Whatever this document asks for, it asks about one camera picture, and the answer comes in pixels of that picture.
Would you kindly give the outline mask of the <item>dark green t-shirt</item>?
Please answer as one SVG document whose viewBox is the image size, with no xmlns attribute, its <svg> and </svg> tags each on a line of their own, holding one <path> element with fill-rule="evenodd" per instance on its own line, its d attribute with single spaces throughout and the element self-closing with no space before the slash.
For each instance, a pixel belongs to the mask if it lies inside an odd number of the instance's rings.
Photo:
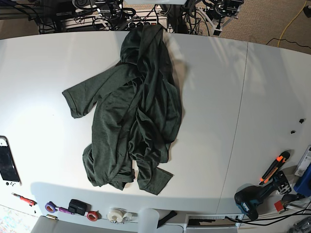
<svg viewBox="0 0 311 233">
<path fill-rule="evenodd" d="M 131 30 L 113 67 L 63 91 L 73 118 L 94 111 L 83 164 L 93 186 L 123 190 L 137 181 L 158 195 L 172 178 L 167 163 L 182 121 L 180 92 L 161 25 Z"/>
</svg>

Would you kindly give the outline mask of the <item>black power strip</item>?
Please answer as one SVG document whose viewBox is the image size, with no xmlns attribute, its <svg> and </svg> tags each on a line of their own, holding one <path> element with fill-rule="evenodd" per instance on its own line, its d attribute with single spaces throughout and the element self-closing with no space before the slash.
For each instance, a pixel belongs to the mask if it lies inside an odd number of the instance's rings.
<svg viewBox="0 0 311 233">
<path fill-rule="evenodd" d="M 132 22 L 129 22 L 126 26 L 125 26 L 125 29 L 124 31 L 131 31 L 135 28 L 139 28 L 139 27 L 143 27 L 144 25 L 161 25 L 164 30 L 168 30 L 166 24 L 161 24 L 160 21 L 132 21 Z"/>
</svg>

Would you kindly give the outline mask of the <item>white tape dispenser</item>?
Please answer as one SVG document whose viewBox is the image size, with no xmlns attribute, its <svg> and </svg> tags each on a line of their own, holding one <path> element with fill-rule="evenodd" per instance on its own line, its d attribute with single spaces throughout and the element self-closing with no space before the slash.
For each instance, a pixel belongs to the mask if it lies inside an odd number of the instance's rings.
<svg viewBox="0 0 311 233">
<path fill-rule="evenodd" d="M 115 224 L 121 224 L 125 222 L 132 222 L 137 219 L 138 214 L 128 212 L 122 208 L 111 208 L 106 215 L 107 219 Z"/>
</svg>

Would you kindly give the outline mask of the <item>red tape roll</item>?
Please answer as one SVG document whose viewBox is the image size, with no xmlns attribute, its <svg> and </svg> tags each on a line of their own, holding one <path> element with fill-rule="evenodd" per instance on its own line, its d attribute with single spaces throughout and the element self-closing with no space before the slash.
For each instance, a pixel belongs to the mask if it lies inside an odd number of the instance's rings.
<svg viewBox="0 0 311 233">
<path fill-rule="evenodd" d="M 100 217 L 99 217 L 99 213 L 98 213 L 97 211 L 89 211 L 89 212 L 87 213 L 87 218 L 88 218 L 88 220 L 95 222 L 95 221 L 97 221 Z"/>
</svg>

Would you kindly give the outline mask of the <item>teal black power drill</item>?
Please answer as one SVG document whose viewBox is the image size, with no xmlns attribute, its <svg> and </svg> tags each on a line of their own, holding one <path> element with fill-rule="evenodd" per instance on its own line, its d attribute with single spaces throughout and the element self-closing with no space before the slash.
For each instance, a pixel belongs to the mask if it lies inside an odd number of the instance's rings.
<svg viewBox="0 0 311 233">
<path fill-rule="evenodd" d="M 289 194 L 292 191 L 283 171 L 279 171 L 265 186 L 252 185 L 240 190 L 234 195 L 234 200 L 241 212 L 255 221 L 259 217 L 257 207 L 275 191 L 279 194 Z"/>
</svg>

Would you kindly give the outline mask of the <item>orange black utility knife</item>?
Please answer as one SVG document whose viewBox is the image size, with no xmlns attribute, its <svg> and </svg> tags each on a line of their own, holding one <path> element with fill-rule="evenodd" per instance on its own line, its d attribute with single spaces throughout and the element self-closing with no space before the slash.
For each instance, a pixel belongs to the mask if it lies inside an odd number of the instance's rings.
<svg viewBox="0 0 311 233">
<path fill-rule="evenodd" d="M 282 152 L 269 166 L 266 172 L 260 178 L 259 185 L 268 183 L 274 174 L 285 164 L 285 162 L 290 158 L 290 153 L 288 151 Z"/>
</svg>

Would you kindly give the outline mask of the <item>purple tape roll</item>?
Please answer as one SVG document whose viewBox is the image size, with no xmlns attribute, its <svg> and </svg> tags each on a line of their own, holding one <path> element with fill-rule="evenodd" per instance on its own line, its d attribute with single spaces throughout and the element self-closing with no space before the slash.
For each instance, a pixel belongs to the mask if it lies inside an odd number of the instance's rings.
<svg viewBox="0 0 311 233">
<path fill-rule="evenodd" d="M 49 201 L 48 203 L 46 203 L 45 209 L 49 213 L 55 213 L 57 211 L 57 206 L 53 202 Z"/>
</svg>

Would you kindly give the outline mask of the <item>red square tag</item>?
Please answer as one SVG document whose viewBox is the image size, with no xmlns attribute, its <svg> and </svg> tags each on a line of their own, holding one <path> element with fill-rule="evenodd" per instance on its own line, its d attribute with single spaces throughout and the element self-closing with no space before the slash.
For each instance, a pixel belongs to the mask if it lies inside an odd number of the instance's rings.
<svg viewBox="0 0 311 233">
<path fill-rule="evenodd" d="M 278 212 L 278 213 L 280 213 L 280 212 L 283 212 L 283 211 L 285 211 L 285 207 L 284 207 L 284 201 L 282 201 L 282 200 L 279 200 L 279 201 L 277 201 L 275 204 L 274 204 L 274 206 L 275 206 L 275 209 L 276 209 L 276 211 Z"/>
</svg>

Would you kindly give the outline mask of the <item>red screwdriver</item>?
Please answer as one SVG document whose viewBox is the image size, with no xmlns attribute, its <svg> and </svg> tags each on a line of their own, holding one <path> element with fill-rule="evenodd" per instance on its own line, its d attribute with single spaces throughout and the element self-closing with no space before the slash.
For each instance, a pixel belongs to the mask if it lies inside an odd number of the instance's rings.
<svg viewBox="0 0 311 233">
<path fill-rule="evenodd" d="M 18 195 L 18 194 L 15 194 L 15 193 L 12 193 L 13 196 L 19 198 L 20 200 L 22 200 L 23 202 L 26 202 L 28 205 L 30 206 L 35 206 L 36 205 L 36 202 L 34 200 L 31 200 L 31 199 L 28 199 L 28 198 L 25 198 L 21 195 Z"/>
</svg>

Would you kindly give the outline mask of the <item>white handheld game console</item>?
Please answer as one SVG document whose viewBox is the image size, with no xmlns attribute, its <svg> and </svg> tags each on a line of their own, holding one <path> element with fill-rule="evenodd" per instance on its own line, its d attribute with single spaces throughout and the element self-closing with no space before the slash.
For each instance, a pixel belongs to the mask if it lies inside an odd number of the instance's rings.
<svg viewBox="0 0 311 233">
<path fill-rule="evenodd" d="M 21 185 L 10 145 L 5 136 L 0 137 L 0 175 L 7 186 Z"/>
</svg>

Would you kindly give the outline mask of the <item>blue box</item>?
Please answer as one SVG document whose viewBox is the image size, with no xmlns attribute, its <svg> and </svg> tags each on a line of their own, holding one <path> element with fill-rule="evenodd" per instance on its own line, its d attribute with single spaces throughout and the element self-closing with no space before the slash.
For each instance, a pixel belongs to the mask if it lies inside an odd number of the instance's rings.
<svg viewBox="0 0 311 233">
<path fill-rule="evenodd" d="M 300 162 L 297 166 L 297 171 L 295 175 L 301 175 L 294 185 L 294 191 L 298 194 L 301 194 L 305 197 L 311 196 L 311 164 L 307 166 L 306 162 Z"/>
</svg>

